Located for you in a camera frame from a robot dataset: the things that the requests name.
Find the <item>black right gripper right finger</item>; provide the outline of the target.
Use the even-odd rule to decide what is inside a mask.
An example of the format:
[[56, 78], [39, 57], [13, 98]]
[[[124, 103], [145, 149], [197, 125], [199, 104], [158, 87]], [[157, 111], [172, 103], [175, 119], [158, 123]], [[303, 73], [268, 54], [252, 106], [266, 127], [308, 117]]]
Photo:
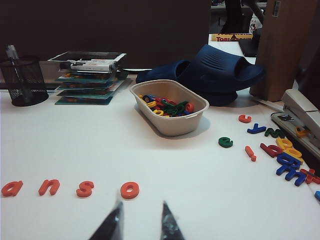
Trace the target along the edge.
[[162, 205], [161, 240], [184, 240], [184, 236], [166, 201]]

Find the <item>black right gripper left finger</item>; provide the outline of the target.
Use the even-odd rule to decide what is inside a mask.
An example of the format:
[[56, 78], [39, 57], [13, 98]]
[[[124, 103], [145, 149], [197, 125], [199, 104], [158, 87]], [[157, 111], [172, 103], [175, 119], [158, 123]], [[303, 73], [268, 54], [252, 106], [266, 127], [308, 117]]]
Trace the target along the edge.
[[117, 201], [115, 207], [103, 220], [100, 226], [89, 238], [90, 240], [123, 240], [124, 237], [124, 207]]

